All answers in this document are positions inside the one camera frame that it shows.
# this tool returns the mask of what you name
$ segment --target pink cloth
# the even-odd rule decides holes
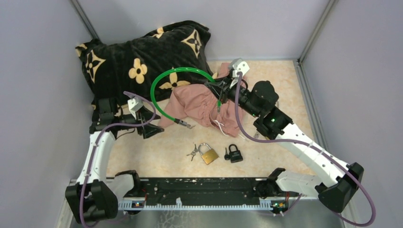
[[[229,63],[221,64],[217,78],[225,77],[229,74],[228,65]],[[218,124],[214,122],[214,120],[217,120],[224,124],[221,128],[226,134],[236,137],[239,133],[239,127],[235,119],[235,103],[228,101],[222,104],[220,113],[218,114],[217,98],[206,86],[201,84],[175,88],[164,111],[168,115],[178,119],[189,116],[205,127],[214,126],[218,128]],[[239,108],[239,114],[242,120],[244,111],[241,108]],[[174,124],[174,122],[165,116],[162,116],[158,123],[158,125],[164,128],[171,124]]]

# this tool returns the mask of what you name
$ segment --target black blanket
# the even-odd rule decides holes
[[[116,97],[125,105],[125,90],[150,100],[154,79],[172,68],[194,67],[212,75],[204,53],[211,36],[208,30],[197,22],[183,21],[121,44],[106,45],[93,39],[77,46],[83,74],[95,95],[93,104],[97,99]],[[173,73],[159,82],[155,97],[164,100],[175,87],[206,81],[195,73]]]

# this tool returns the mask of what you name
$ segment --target green cable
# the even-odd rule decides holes
[[[167,71],[163,72],[162,74],[160,74],[160,75],[153,81],[153,84],[151,84],[150,95],[151,95],[151,101],[153,102],[155,108],[156,108],[162,115],[164,115],[166,118],[168,118],[168,119],[174,121],[174,122],[177,123],[177,124],[182,124],[182,125],[184,125],[183,123],[186,123],[186,122],[180,122],[179,119],[173,118],[172,116],[170,116],[170,115],[168,115],[166,112],[164,112],[164,111],[159,107],[159,105],[157,104],[157,101],[156,101],[156,99],[155,99],[155,87],[157,86],[157,83],[158,83],[162,78],[164,78],[165,76],[167,76],[167,75],[169,75],[169,74],[172,74],[172,73],[175,73],[175,72],[193,72],[193,73],[197,73],[197,74],[199,74],[199,75],[203,75],[204,77],[206,77],[206,78],[207,78],[209,81],[211,81],[211,82],[215,82],[215,81],[214,81],[214,79],[213,79],[207,72],[204,72],[204,71],[202,71],[202,70],[199,70],[199,69],[196,69],[196,68],[193,68],[193,67],[178,67],[178,68],[175,68],[175,69],[167,70]]]

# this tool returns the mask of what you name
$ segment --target beige tabletop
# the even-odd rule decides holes
[[[211,70],[218,71],[221,63],[222,61],[209,62]],[[257,81],[270,81],[279,95],[280,109],[290,116],[307,136],[313,138],[293,62],[247,63],[250,66],[246,74],[249,88]],[[159,102],[159,105],[163,109],[167,103],[168,100],[165,100]],[[243,126],[250,135],[256,132],[254,120],[249,114],[245,114],[243,119]],[[190,130],[174,124],[167,127],[165,132],[146,140],[137,132],[120,137],[112,149],[107,176],[114,176],[120,171],[137,170],[140,177],[266,177],[277,167],[314,174],[278,144],[252,142],[239,136],[233,138],[223,135],[213,127],[202,127],[191,118],[186,118],[185,121],[196,126]],[[186,155],[194,149],[193,143],[209,144],[220,157],[209,165],[204,163],[200,155],[196,155],[191,161],[191,157]],[[238,146],[243,161],[231,163],[224,160],[225,147],[232,143]]]

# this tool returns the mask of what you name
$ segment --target brass padlock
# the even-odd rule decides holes
[[[200,151],[200,147],[202,146],[207,146],[209,148],[209,150],[206,153],[202,153]],[[201,158],[203,158],[204,162],[206,163],[206,165],[212,163],[215,159],[218,158],[218,154],[215,152],[214,149],[212,149],[208,144],[206,143],[202,143],[199,145],[199,153],[202,155]]]

